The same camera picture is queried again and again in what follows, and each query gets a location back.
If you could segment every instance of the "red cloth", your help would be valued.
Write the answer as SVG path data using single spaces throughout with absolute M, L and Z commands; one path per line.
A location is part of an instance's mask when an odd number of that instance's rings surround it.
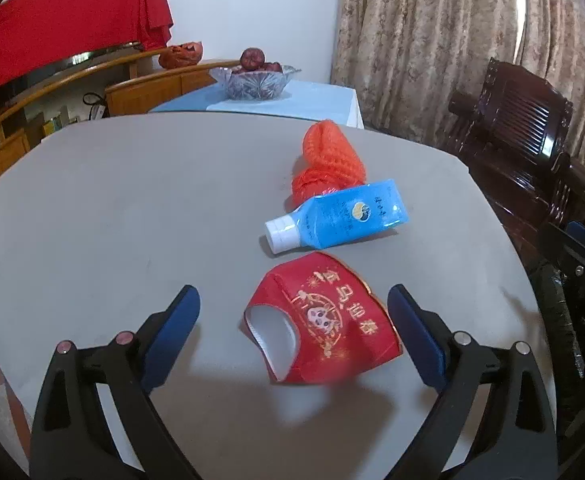
M 353 377 L 402 354 L 399 335 L 368 286 L 332 256 L 315 252 L 278 265 L 259 284 L 245 318 L 264 352 L 267 335 L 251 323 L 250 308 L 287 314 L 299 337 L 284 383 L 328 383 Z
M 167 0 L 8 0 L 0 5 L 0 85 L 106 46 L 164 47 L 172 25 Z

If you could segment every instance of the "white wall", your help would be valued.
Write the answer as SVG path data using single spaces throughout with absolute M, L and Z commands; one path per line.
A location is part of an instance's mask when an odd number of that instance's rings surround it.
M 237 59 L 258 46 L 268 60 L 303 70 L 299 78 L 327 82 L 339 0 L 168 0 L 171 44 L 203 41 L 204 57 Z

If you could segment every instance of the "red mesh net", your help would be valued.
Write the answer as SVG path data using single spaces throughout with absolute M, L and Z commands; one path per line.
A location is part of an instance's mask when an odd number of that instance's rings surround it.
M 292 181 L 295 206 L 321 194 L 362 186 L 366 169 L 348 139 L 333 121 L 313 124 L 303 137 L 309 168 Z

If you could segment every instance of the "dark wooden chair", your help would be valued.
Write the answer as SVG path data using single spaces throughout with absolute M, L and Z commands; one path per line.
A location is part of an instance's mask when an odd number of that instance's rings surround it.
M 582 218 L 585 168 L 563 150 L 573 104 L 521 66 L 491 59 L 479 99 L 454 92 L 444 149 L 458 156 L 511 235 L 535 248 L 544 222 Z

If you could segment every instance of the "glass bowl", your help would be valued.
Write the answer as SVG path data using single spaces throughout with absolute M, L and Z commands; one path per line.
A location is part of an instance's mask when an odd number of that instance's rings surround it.
M 283 65 L 283 72 L 255 70 L 233 74 L 231 68 L 213 68 L 210 76 L 221 83 L 229 99 L 236 101 L 268 101 L 277 99 L 293 74 L 301 72 L 290 65 Z

